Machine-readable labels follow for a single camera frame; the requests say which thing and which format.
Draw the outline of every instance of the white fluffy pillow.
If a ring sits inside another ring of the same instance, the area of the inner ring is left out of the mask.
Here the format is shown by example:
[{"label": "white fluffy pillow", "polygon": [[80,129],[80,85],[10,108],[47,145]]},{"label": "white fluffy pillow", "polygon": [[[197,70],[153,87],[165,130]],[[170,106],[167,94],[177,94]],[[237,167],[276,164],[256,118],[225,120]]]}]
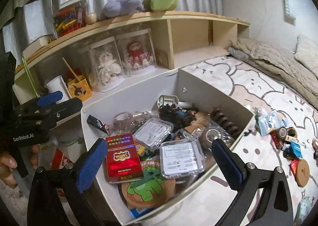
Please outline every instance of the white fluffy pillow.
[{"label": "white fluffy pillow", "polygon": [[299,35],[295,59],[318,78],[318,45],[304,35]]}]

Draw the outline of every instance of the cartoon patterned bedding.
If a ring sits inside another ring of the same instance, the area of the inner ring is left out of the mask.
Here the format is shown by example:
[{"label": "cartoon patterned bedding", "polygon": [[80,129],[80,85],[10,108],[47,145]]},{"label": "cartoon patterned bedding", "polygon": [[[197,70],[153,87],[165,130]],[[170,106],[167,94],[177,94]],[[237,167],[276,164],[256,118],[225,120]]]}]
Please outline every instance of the cartoon patterned bedding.
[{"label": "cartoon patterned bedding", "polygon": [[[210,85],[223,91],[242,105],[261,106],[270,112],[288,117],[296,128],[298,139],[306,145],[301,147],[303,158],[310,167],[310,179],[303,188],[298,187],[289,168],[290,160],[283,157],[272,142],[271,136],[261,137],[257,131],[242,137],[235,147],[244,162],[253,162],[260,169],[284,169],[291,192],[293,213],[296,215],[299,201],[304,196],[318,198],[318,167],[313,159],[312,138],[317,137],[318,112],[286,87],[275,82],[257,69],[232,57],[218,57],[184,68]],[[205,182],[193,195],[182,202],[169,218],[169,225],[214,225],[226,211],[236,192],[231,190],[218,169],[211,180]],[[261,190],[241,225],[246,225],[253,215]]]}]

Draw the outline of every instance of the doll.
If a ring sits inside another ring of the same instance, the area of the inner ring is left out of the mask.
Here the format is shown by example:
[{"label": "doll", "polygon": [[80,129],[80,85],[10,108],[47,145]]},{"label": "doll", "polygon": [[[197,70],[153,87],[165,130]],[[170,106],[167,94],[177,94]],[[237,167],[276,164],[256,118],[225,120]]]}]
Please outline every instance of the doll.
[{"label": "doll", "polygon": [[148,66],[154,59],[149,52],[144,52],[139,41],[130,42],[127,46],[127,50],[129,65],[136,70]]},{"label": "doll", "polygon": [[112,58],[112,53],[109,51],[111,46],[106,48],[106,52],[99,56],[100,66],[98,69],[101,73],[101,82],[105,85],[110,78],[121,73],[121,67],[116,63],[116,59]]}]

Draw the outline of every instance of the human hand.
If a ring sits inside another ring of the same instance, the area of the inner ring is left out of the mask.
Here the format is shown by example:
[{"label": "human hand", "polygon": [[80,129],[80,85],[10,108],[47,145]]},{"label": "human hand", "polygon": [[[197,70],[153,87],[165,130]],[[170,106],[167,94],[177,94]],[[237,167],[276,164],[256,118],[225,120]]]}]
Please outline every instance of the human hand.
[{"label": "human hand", "polygon": [[[34,169],[38,167],[39,162],[39,145],[33,145],[31,147],[32,154],[31,154],[31,163]],[[17,167],[17,163],[15,159],[7,152],[0,153],[0,179],[7,184],[8,186],[15,188],[16,181],[12,176],[10,169],[15,169]]]}]

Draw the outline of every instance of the green dinosaur coaster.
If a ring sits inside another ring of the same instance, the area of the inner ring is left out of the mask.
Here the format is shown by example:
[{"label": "green dinosaur coaster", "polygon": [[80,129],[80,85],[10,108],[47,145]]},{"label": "green dinosaur coaster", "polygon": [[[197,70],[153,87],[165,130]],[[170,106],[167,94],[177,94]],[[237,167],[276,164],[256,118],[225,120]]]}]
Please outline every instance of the green dinosaur coaster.
[{"label": "green dinosaur coaster", "polygon": [[[141,162],[143,171],[149,173],[160,172],[160,162],[157,160],[145,160]],[[161,172],[150,177],[144,184],[135,187],[137,181],[125,182],[121,184],[122,193],[129,207],[133,208],[153,208],[166,203],[175,192],[175,180],[166,179]]]},{"label": "green dinosaur coaster", "polygon": [[167,11],[177,8],[179,0],[144,0],[146,11]]}]

